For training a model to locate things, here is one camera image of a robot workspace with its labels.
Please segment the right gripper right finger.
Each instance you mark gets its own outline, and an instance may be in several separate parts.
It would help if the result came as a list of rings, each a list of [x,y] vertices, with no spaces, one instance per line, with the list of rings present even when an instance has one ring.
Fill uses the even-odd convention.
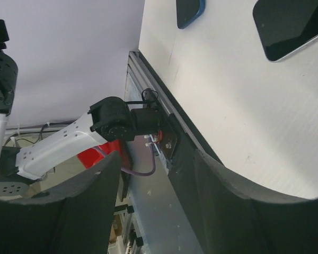
[[[195,152],[207,253],[318,253],[318,198],[263,187]]]

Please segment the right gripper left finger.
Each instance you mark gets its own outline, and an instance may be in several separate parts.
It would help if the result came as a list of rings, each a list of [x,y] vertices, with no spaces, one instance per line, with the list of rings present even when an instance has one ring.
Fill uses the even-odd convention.
[[[34,198],[0,200],[0,253],[107,253],[120,172],[112,152]]]

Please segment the lilac cased phone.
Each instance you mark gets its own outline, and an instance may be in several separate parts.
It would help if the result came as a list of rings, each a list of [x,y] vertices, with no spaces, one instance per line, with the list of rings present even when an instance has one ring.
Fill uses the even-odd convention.
[[[318,0],[260,0],[252,15],[271,62],[281,61],[318,39]]]

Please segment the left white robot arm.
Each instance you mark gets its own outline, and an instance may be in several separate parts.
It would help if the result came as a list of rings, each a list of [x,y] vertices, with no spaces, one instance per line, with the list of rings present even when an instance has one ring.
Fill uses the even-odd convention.
[[[51,168],[89,148],[114,140],[132,141],[160,130],[162,116],[153,106],[155,99],[135,101],[130,109],[129,102],[111,96],[45,139],[23,148],[5,146],[18,75],[16,62],[4,52],[8,40],[0,19],[0,197],[25,194]]]

